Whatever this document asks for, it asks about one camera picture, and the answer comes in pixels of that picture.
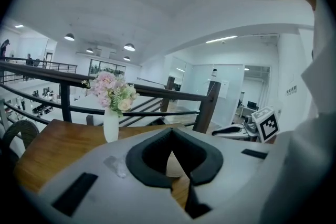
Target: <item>ceiling lamp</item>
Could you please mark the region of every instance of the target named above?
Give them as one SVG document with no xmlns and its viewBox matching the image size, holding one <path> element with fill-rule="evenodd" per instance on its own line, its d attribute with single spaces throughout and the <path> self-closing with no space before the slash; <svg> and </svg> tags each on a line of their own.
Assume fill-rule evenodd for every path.
<svg viewBox="0 0 336 224">
<path fill-rule="evenodd" d="M 220 38 L 220 39 L 215 39 L 215 40 L 207 41 L 206 43 L 212 43 L 212 42 L 216 42 L 216 41 L 224 41 L 224 40 L 232 39 L 232 38 L 236 38 L 236 37 L 238 37 L 238 36 L 224 37 L 224 38 Z"/>
<path fill-rule="evenodd" d="M 74 40 L 75 40 L 74 35 L 71 34 L 71 33 L 66 34 L 64 38 L 65 38 L 66 40 L 70 40 L 70 41 L 74 41 Z"/>
<path fill-rule="evenodd" d="M 135 51 L 135 47 L 134 47 L 134 45 L 131 44 L 131 43 L 127 43 L 127 44 L 124 46 L 124 49 L 129 50 L 129 51 Z"/>
</svg>

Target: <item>table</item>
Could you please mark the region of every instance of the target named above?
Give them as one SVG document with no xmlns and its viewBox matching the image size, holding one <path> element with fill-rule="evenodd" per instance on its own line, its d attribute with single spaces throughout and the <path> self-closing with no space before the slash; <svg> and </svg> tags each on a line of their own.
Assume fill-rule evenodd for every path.
<svg viewBox="0 0 336 224">
<path fill-rule="evenodd" d="M 239 116 L 240 118 L 241 118 L 241 116 L 242 116 L 242 114 L 243 114 L 244 109 L 251 111 L 251 114 L 252 114 L 253 112 L 256 112 L 256 111 L 257 111 L 257 110 L 255 110 L 255 109 L 247 108 L 246 106 L 241 106 L 241 108 L 242 108 L 242 111 L 241 111 L 240 116 Z"/>
<path fill-rule="evenodd" d="M 120 127 L 119 140 L 167 127 L 184 126 L 178 123 Z M 14 176 L 19 185 L 37 193 L 59 171 L 80 159 L 85 153 L 105 143 L 101 126 L 52 120 L 24 152 L 14 168 Z M 173 182 L 172 196 L 182 208 L 185 207 L 188 197 L 189 182 L 185 174 Z"/>
</svg>

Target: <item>wicker chair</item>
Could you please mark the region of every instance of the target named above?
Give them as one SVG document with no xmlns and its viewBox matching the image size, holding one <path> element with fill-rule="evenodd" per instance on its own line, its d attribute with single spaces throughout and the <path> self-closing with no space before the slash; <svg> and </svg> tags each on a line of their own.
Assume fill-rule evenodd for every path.
<svg viewBox="0 0 336 224">
<path fill-rule="evenodd" d="M 7 129 L 2 137 L 1 148 L 4 161 L 10 170 L 14 169 L 19 157 L 9 148 L 9 146 L 19 132 L 21 132 L 21 138 L 25 148 L 27 148 L 39 134 L 38 128 L 30 121 L 17 121 Z"/>
</svg>

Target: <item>flower vase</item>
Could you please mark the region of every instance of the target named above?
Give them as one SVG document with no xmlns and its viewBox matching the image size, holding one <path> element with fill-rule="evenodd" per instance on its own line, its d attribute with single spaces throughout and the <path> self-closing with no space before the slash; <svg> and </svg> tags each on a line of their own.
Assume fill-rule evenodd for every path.
<svg viewBox="0 0 336 224">
<path fill-rule="evenodd" d="M 110 108 L 105 108 L 104 114 L 104 136 L 107 143 L 118 140 L 119 135 L 119 117 L 117 112 Z"/>
</svg>

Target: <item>computer monitor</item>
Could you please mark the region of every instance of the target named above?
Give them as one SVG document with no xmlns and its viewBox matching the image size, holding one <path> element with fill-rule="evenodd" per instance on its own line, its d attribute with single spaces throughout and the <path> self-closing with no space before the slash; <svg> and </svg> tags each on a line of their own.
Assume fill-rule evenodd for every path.
<svg viewBox="0 0 336 224">
<path fill-rule="evenodd" d="M 270 140 L 279 132 L 277 115 L 271 107 L 267 106 L 252 113 L 251 116 L 257 125 L 259 138 L 262 143 Z"/>
<path fill-rule="evenodd" d="M 257 107 L 257 103 L 253 103 L 253 102 L 248 101 L 248 102 L 247 102 L 247 107 L 248 107 L 249 109 L 256 109 L 256 107 Z"/>
</svg>

